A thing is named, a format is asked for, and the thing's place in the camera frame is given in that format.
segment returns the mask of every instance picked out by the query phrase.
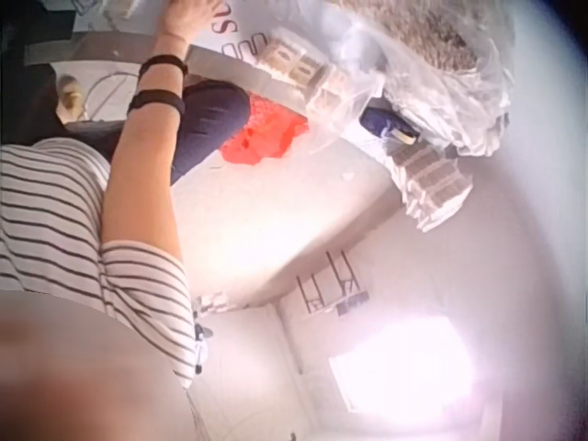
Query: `red fabric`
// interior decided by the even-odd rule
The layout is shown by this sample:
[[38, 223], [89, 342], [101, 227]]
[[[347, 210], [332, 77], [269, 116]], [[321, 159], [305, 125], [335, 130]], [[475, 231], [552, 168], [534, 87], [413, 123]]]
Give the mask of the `red fabric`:
[[225, 161], [255, 165], [263, 158], [281, 158], [294, 138], [308, 130], [306, 118], [255, 94], [245, 127], [220, 147]]

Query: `black and white striped shirt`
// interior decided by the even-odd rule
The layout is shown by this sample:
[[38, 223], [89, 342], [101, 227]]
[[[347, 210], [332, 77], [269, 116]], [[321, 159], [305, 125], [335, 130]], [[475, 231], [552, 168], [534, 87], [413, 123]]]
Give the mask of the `black and white striped shirt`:
[[196, 340], [184, 268], [144, 243], [100, 242], [108, 163], [62, 138], [0, 149], [0, 289], [105, 312], [165, 355], [189, 386]]

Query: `jeans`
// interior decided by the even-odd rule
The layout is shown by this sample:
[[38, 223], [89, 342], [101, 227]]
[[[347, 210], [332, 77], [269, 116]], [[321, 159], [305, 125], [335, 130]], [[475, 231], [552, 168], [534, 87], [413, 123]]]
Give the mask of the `jeans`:
[[[67, 130], [55, 114], [58, 99], [55, 72], [45, 65], [38, 66], [34, 74], [43, 78], [43, 86], [40, 91], [37, 88], [39, 92], [22, 112], [24, 116], [15, 122], [16, 129], [9, 139], [4, 139], [5, 143], [32, 145], [48, 138], [72, 138], [86, 143], [111, 162], [122, 122], [115, 129]], [[184, 89], [183, 98], [186, 113], [177, 133], [171, 184], [242, 129], [251, 112], [247, 93], [231, 83], [206, 80]]]

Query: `bright window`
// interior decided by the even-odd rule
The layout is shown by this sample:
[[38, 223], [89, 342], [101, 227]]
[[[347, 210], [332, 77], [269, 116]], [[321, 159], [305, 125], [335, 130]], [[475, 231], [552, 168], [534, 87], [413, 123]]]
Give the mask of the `bright window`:
[[392, 324], [330, 361], [349, 411], [395, 424], [434, 421], [468, 397], [473, 383], [466, 348], [445, 317]]

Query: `black wristband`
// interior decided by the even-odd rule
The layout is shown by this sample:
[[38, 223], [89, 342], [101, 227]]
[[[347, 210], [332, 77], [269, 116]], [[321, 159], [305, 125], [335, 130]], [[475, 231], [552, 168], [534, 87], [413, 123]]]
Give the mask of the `black wristband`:
[[184, 104], [184, 100], [174, 92], [162, 89], [151, 89], [141, 90], [135, 95], [130, 101], [129, 111], [127, 113], [151, 103], [161, 103], [175, 107], [175, 109], [180, 112], [180, 117], [184, 116], [184, 112], [186, 112], [186, 104]]
[[141, 69], [139, 70], [139, 79], [141, 80], [149, 68], [155, 66], [155, 64], [172, 64], [181, 70], [184, 76], [187, 75], [186, 64], [175, 55], [156, 55], [142, 64]]

